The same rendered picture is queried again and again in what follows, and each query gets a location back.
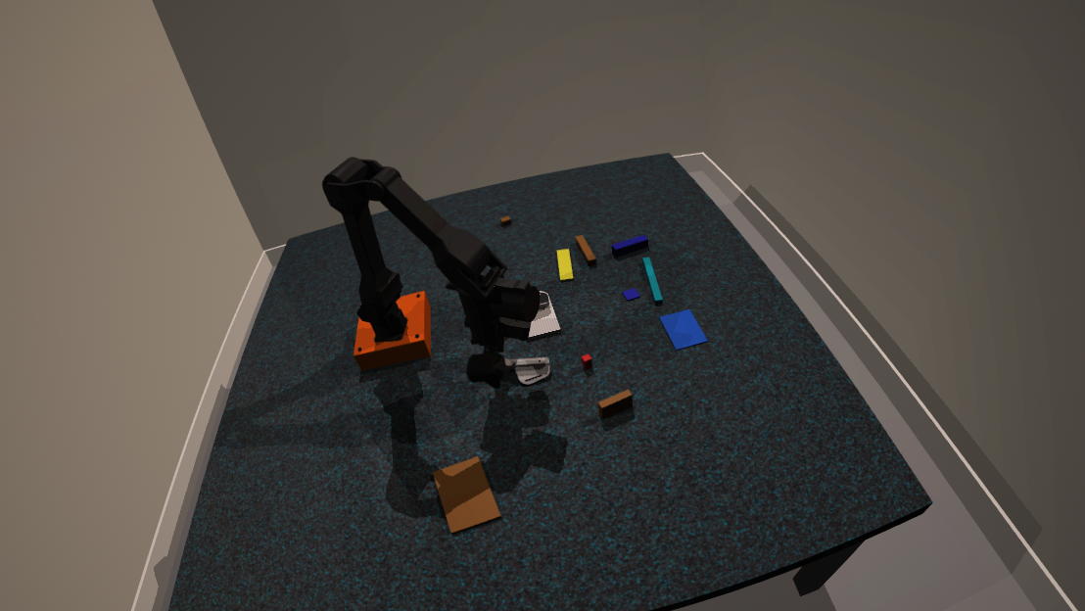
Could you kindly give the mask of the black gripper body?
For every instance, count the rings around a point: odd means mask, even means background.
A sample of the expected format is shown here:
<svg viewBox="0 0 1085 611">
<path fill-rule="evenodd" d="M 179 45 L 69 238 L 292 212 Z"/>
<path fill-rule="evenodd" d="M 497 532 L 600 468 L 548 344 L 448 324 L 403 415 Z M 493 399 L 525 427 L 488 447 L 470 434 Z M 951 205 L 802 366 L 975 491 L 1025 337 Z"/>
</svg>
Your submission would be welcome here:
<svg viewBox="0 0 1085 611">
<path fill-rule="evenodd" d="M 499 316 L 493 314 L 478 319 L 465 316 L 464 326 L 465 328 L 470 327 L 471 345 L 485 347 L 484 353 L 472 354 L 468 358 L 465 374 L 468 374 L 470 382 L 492 382 L 505 379 L 505 357 L 496 353 L 498 343 L 503 342 L 503 335 L 500 335 L 501 341 L 497 341 L 493 333 L 494 326 L 498 326 L 498 320 Z"/>
</svg>

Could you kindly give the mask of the teal long thin bar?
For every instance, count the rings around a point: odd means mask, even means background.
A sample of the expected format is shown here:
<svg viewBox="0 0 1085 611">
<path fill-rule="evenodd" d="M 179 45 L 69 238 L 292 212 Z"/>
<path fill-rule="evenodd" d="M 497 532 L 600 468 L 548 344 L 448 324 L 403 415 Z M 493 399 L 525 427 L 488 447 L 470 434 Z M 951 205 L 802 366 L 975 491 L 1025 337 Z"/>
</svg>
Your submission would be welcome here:
<svg viewBox="0 0 1085 611">
<path fill-rule="evenodd" d="M 650 258 L 643 258 L 643 264 L 644 264 L 644 271 L 647 273 L 647 281 L 649 281 L 649 284 L 651 287 L 651 294 L 652 294 L 653 301 L 654 301 L 654 303 L 656 305 L 658 304 L 663 304 L 662 295 L 661 295 L 660 289 L 658 287 L 658 280 L 656 280 L 655 273 L 653 271 L 653 268 L 651 266 Z"/>
</svg>

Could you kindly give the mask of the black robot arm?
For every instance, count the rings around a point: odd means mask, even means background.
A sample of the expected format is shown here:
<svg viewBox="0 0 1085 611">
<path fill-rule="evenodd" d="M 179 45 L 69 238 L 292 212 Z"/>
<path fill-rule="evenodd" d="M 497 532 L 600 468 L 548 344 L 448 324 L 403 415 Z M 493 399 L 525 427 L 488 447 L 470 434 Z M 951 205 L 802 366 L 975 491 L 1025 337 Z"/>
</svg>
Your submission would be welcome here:
<svg viewBox="0 0 1085 611">
<path fill-rule="evenodd" d="M 331 207 L 342 214 L 354 256 L 361 272 L 360 309 L 357 316 L 369 322 L 374 342 L 401 341 L 407 317 L 396 303 L 401 297 L 401 278 L 386 268 L 368 206 L 380 201 L 433 254 L 436 266 L 449 280 L 465 316 L 474 319 L 499 316 L 493 333 L 497 341 L 513 338 L 526 341 L 531 322 L 540 306 L 540 291 L 529 281 L 505 279 L 508 267 L 478 237 L 455 228 L 433 211 L 401 179 L 399 171 L 376 161 L 345 160 L 322 181 Z M 486 276 L 481 276 L 486 266 Z"/>
</svg>

